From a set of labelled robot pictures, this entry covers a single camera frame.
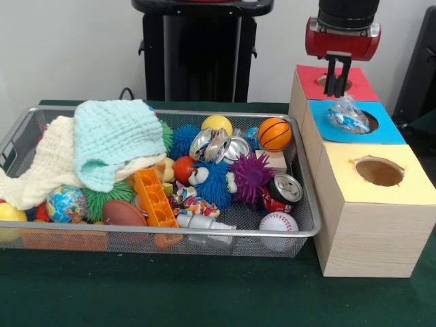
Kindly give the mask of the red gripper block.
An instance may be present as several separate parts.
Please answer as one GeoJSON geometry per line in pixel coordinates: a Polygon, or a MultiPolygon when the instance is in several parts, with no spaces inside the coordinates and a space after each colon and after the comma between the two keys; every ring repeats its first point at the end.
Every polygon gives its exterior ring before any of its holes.
{"type": "Polygon", "coordinates": [[[321,25],[317,18],[310,17],[307,21],[305,34],[306,53],[328,61],[328,70],[324,85],[325,95],[343,97],[347,86],[347,78],[354,61],[369,61],[374,56],[381,38],[381,25],[372,23],[361,31],[339,31],[321,25]],[[343,64],[341,74],[335,77],[336,57],[343,64]]]}

